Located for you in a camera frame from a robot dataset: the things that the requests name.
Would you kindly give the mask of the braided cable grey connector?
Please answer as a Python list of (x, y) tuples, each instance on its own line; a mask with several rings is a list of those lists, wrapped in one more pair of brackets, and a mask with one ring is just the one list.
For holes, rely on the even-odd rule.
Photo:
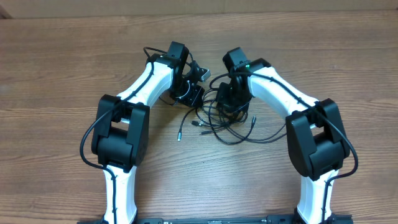
[(183, 128), (183, 124), (184, 124), (184, 122), (185, 122), (187, 116), (188, 116), (192, 111), (195, 111), (195, 110), (196, 110), (196, 108), (192, 108), (192, 109), (188, 110), (188, 111), (185, 113), (184, 117), (182, 118), (181, 123), (180, 123), (179, 130), (178, 130), (178, 135), (177, 135), (177, 141), (178, 141), (178, 142), (180, 142), (181, 139), (182, 139), (182, 128)]

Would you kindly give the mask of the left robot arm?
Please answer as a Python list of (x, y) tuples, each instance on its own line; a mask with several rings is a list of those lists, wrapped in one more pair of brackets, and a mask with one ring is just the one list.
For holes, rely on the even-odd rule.
[(134, 188), (137, 167), (149, 145), (150, 109), (164, 92), (174, 103), (191, 110), (203, 106), (204, 82), (210, 72), (201, 68), (189, 49), (171, 42), (167, 51), (154, 49), (139, 78), (116, 96), (103, 95), (92, 134), (91, 151), (106, 181), (106, 211), (99, 223), (136, 223)]

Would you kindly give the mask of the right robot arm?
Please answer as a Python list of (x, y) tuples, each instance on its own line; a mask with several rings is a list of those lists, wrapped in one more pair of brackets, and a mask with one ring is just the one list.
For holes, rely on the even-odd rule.
[(247, 111), (259, 98), (285, 121), (290, 161), (301, 176), (300, 200), (291, 215), (268, 215), (266, 223), (352, 223), (351, 215), (330, 208), (334, 181), (351, 154), (337, 104), (319, 101), (287, 83), (263, 58), (249, 60), (239, 47), (223, 57), (230, 83), (221, 83), (217, 108)]

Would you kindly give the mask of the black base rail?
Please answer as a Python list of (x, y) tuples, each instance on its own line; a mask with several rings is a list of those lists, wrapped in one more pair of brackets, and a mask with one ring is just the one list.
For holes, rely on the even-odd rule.
[[(90, 222), (77, 222), (77, 224), (104, 224), (108, 223), (102, 219)], [(161, 218), (136, 218), (135, 224), (298, 224), (304, 223), (299, 220), (298, 215), (268, 215), (266, 217), (256, 218), (214, 218), (214, 219), (174, 219), (163, 220)], [(351, 215), (332, 214), (327, 224), (353, 224)]]

